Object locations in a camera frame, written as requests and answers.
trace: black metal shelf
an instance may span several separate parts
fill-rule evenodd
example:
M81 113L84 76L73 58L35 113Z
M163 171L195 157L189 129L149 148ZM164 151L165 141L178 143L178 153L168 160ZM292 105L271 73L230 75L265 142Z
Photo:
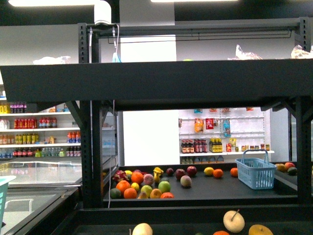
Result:
M295 31L295 44L309 51L309 22L309 18L299 18L283 24L121 27L120 35L291 29ZM95 35L89 51L91 27ZM35 103L37 109L67 102L82 133L85 208L103 206L102 135L99 133L108 111L114 109L116 115L115 111L127 110L247 106L260 106L262 110L287 108L296 117L298 202L311 203L311 168L307 166L311 165L312 59L101 64L99 39L111 33L107 26L78 24L79 64L0 67L9 102ZM92 63L89 63L90 52ZM192 89L190 84L195 81L215 85ZM75 100L81 101L80 108Z

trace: basket handle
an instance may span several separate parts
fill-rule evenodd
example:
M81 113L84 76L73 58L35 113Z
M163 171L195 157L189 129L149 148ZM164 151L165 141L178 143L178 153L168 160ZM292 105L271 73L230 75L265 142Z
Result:
M268 151L266 149L254 149L254 150L246 150L244 153L243 153L243 164L245 163L245 154L246 152L265 152L265 157L264 157L264 163L268 163Z

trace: fluorescent light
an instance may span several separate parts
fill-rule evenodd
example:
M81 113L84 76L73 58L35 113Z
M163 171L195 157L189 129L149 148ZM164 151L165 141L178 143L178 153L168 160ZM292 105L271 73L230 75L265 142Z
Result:
M151 0L151 2L197 2L197 1L238 1L238 0Z
M9 0L12 6L81 6L94 5L100 0Z

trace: security camera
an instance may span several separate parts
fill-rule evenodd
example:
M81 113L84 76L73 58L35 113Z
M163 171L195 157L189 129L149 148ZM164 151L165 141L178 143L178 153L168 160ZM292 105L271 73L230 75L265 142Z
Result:
M106 1L97 1L94 4L94 24L111 24L111 6Z

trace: teal basket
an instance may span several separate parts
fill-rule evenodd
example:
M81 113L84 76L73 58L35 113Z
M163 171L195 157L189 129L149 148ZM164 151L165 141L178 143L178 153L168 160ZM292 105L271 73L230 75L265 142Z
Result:
M8 192L8 185L9 182L14 180L16 176L9 175L9 176L0 176L0 221L3 221L3 213L5 207L5 200L6 200L6 193Z
M245 158L247 152L265 152L264 160ZM274 187L276 166L268 162L268 152L265 149L246 150L242 158L235 160L238 168L238 179L252 189L271 189Z

